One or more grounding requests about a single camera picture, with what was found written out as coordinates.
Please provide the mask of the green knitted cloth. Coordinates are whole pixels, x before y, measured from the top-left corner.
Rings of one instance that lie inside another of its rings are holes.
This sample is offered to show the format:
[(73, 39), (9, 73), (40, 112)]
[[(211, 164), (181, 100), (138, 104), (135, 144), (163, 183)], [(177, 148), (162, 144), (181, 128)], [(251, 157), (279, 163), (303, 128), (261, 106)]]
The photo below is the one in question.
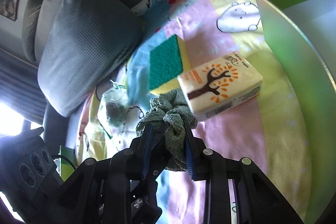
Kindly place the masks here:
[(147, 124), (153, 126), (153, 144), (158, 144), (163, 138), (165, 148), (171, 153), (166, 169), (175, 172), (187, 170), (184, 154), (185, 125), (195, 129), (198, 121), (192, 114), (182, 89), (159, 94), (150, 100), (150, 109), (135, 128), (137, 136), (143, 134)]

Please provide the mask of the clear bag with green print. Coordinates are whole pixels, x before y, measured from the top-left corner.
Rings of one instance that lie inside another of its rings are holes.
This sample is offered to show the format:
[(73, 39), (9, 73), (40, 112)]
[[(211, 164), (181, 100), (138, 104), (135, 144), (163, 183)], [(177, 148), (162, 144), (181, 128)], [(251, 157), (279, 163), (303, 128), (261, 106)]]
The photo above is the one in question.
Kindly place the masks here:
[(97, 118), (109, 139), (123, 132), (126, 124), (126, 113), (129, 108), (127, 89), (124, 85), (110, 80), (107, 89), (100, 99)]

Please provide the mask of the tissue pack with tree print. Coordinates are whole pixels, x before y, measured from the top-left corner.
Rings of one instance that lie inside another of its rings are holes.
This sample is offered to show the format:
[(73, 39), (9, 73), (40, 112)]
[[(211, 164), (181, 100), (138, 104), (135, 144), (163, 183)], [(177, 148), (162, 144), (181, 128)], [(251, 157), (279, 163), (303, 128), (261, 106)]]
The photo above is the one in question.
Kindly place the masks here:
[(194, 67), (177, 79), (199, 122), (258, 95), (263, 82), (262, 75), (237, 52)]

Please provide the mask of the grey square cushion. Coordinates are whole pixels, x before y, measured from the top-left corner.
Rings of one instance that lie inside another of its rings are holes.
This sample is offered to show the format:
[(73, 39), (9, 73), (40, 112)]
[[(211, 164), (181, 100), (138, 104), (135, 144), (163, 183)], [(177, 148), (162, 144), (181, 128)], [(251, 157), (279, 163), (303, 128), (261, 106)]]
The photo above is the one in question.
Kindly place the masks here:
[(119, 0), (63, 0), (38, 69), (51, 106), (68, 117), (142, 39), (142, 24)]

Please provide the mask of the colourful cartoon bed sheet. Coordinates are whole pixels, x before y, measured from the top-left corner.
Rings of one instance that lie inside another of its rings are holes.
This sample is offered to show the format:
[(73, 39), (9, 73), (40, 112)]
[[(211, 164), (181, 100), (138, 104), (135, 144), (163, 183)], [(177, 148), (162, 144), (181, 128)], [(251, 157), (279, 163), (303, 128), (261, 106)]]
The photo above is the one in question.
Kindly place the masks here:
[(256, 0), (148, 0), (137, 7), (149, 36), (118, 70), (130, 100), (125, 131), (108, 135), (98, 120), (106, 80), (93, 91), (81, 114), (76, 160), (112, 157), (135, 137), (140, 118), (170, 94), (172, 86), (153, 90), (168, 75), (166, 61), (150, 61), (150, 54), (179, 36), (183, 57), (192, 67), (237, 52), (262, 75), (261, 92), (239, 106), (201, 121), (193, 134), (224, 157), (251, 158), (264, 171), (298, 215), (306, 218), (311, 187), (311, 158), (305, 121), (294, 89), (264, 39)]

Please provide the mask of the green white cardboard box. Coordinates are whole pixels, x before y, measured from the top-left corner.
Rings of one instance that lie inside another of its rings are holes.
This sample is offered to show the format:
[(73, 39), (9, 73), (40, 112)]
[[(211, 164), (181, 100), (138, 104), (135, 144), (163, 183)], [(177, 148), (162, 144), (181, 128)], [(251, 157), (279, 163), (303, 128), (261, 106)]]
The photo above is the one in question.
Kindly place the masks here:
[(256, 0), (265, 41), (296, 93), (309, 135), (307, 223), (335, 223), (335, 0)]

